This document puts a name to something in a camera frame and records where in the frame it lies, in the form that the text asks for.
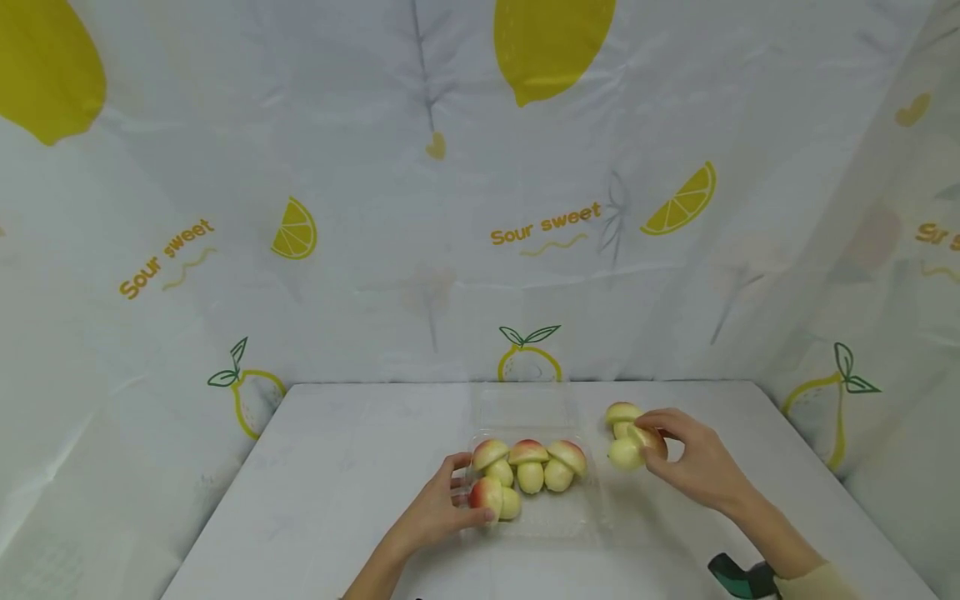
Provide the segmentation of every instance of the forearm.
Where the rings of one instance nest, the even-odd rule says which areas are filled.
[[[826,561],[759,492],[725,511],[781,579],[797,579]]]
[[[388,534],[353,580],[343,600],[390,600],[410,554]]]

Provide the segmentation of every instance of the green leaf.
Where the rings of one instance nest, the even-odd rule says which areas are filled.
[[[847,391],[851,394],[877,394],[881,390],[863,377],[854,375],[847,379]]]
[[[500,327],[500,333],[505,335],[510,343],[514,346],[520,346],[523,348],[523,336],[516,332],[515,329],[510,329],[509,327]]]
[[[240,376],[236,371],[220,371],[206,380],[206,385],[212,385],[215,388],[228,388]]]
[[[559,325],[553,325],[552,327],[544,327],[543,329],[538,329],[531,333],[526,340],[523,340],[524,344],[534,344],[536,342],[542,342],[543,340],[550,337],[550,335],[559,329]]]
[[[235,369],[240,368],[240,359],[243,358],[243,352],[247,349],[247,339],[250,336],[237,342],[237,345],[230,349],[230,356],[233,357],[233,367]]]
[[[837,370],[843,375],[844,381],[850,379],[853,373],[853,351],[837,342],[833,345],[833,360],[837,363]]]
[[[960,183],[948,185],[934,196],[937,200],[960,200]]]

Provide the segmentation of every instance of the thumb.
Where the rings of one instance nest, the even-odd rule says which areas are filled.
[[[458,510],[455,523],[457,529],[468,529],[470,527],[483,527],[493,521],[493,510],[491,509],[468,509]]]
[[[643,455],[643,460],[646,462],[647,470],[651,473],[657,475],[663,481],[669,483],[670,481],[670,468],[672,465],[666,459],[661,458],[659,454],[644,446],[640,449],[640,454]]]

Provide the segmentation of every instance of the hand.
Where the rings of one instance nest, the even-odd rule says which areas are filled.
[[[426,482],[384,541],[409,556],[462,529],[481,527],[492,521],[493,511],[490,509],[458,508],[467,506],[467,496],[457,493],[464,480],[454,477],[453,471],[468,466],[470,458],[469,452],[447,456],[440,470]]]
[[[657,428],[663,437],[684,443],[684,455],[671,463],[643,448],[647,468],[694,502],[726,516],[761,498],[736,465],[717,433],[676,408],[644,413],[637,427]]]

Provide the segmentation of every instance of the sleeve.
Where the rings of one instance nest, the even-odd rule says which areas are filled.
[[[783,600],[859,600],[860,596],[840,577],[836,567],[827,563],[803,577],[774,578]]]

